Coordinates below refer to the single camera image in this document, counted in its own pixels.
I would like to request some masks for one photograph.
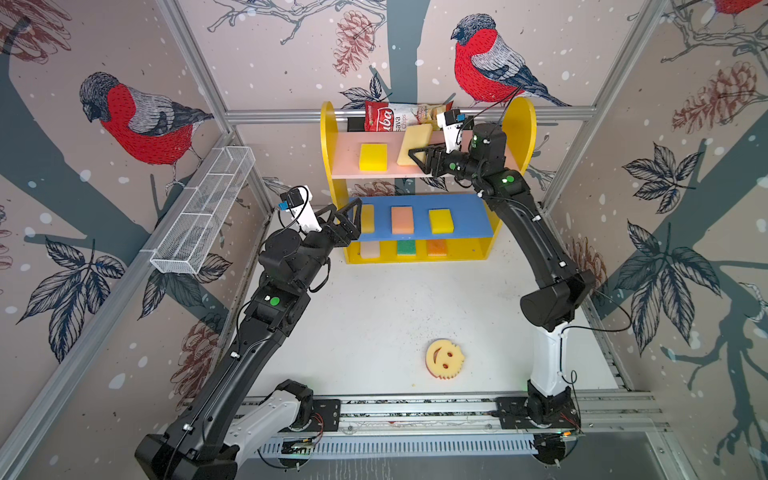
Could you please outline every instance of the white arm segment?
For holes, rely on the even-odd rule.
[[[555,396],[565,390],[568,384],[563,380],[560,371],[560,355],[565,357],[565,348],[568,346],[568,332],[562,333],[568,323],[563,322],[556,326],[550,333],[546,329],[536,328],[533,345],[533,373],[531,383],[544,396]],[[563,350],[560,351],[560,338],[563,341]]]
[[[299,400],[292,394],[275,390],[251,413],[232,422],[224,444],[240,447],[235,457],[238,468],[252,455],[257,455],[256,449],[267,440],[296,421],[299,405]]]

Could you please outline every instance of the smiley face sponge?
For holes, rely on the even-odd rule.
[[[464,364],[464,354],[451,340],[433,342],[427,349],[427,370],[439,379],[452,379]]]

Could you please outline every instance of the blue shelf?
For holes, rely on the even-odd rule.
[[[485,212],[485,204],[476,195],[395,195],[392,197],[360,197],[373,205],[374,233],[360,235],[361,242],[386,240],[433,240],[437,238],[489,238],[493,229]],[[392,207],[413,208],[413,235],[392,235]],[[453,233],[432,235],[429,211],[449,209]]]

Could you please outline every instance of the beige sponge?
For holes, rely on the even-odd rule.
[[[464,365],[464,354],[451,340],[441,339],[427,349],[427,370],[439,379],[452,379]]]
[[[424,148],[429,145],[429,138],[432,136],[432,124],[411,125],[406,128],[406,135],[402,138],[400,146],[400,155],[397,157],[398,165],[416,165],[411,157],[408,156],[408,150],[412,148]],[[422,163],[426,158],[425,152],[416,154]]]

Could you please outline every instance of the bird's red breast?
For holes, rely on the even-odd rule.
[[[760,3],[760,0],[715,0],[715,10],[719,13],[735,15]]]
[[[486,53],[496,42],[498,32],[484,28],[469,39],[467,45],[456,43],[454,73],[458,86],[476,101],[500,101],[509,96],[515,87],[504,85],[483,76],[472,64],[472,56]]]
[[[181,158],[192,145],[192,125],[187,125],[159,137],[137,134],[128,127],[136,114],[136,104],[128,88],[119,84],[107,95],[110,121],[102,121],[104,128],[136,160],[146,164],[168,165]]]

